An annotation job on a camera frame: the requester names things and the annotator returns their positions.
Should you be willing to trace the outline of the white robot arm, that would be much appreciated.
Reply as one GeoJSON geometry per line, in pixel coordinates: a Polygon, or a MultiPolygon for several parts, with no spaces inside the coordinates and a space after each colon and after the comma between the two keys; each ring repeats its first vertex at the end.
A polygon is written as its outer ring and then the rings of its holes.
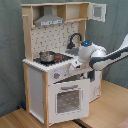
{"type": "Polygon", "coordinates": [[[106,49],[93,42],[84,41],[78,51],[78,58],[73,60],[69,68],[69,73],[80,71],[86,64],[96,71],[101,71],[121,59],[128,57],[128,34],[125,36],[121,46],[114,52],[107,53],[106,49]]]}

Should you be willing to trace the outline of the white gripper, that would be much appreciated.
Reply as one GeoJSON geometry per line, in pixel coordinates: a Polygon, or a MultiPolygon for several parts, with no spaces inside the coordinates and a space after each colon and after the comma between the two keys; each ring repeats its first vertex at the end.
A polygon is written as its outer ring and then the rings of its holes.
{"type": "Polygon", "coordinates": [[[69,67],[69,74],[72,74],[74,71],[82,70],[86,67],[87,65],[85,63],[81,63],[78,59],[74,59],[69,67]]]}

